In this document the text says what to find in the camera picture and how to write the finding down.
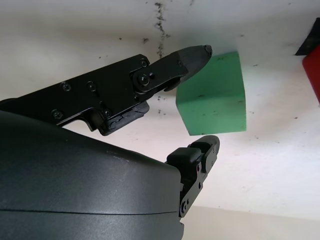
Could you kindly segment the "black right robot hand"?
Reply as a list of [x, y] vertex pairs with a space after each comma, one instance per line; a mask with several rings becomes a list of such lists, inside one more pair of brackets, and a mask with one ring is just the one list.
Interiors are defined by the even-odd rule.
[[143, 117], [147, 101], [198, 73], [212, 47], [150, 63], [138, 54], [0, 103], [3, 240], [180, 240], [220, 140], [207, 135], [160, 162], [65, 129], [107, 136]]

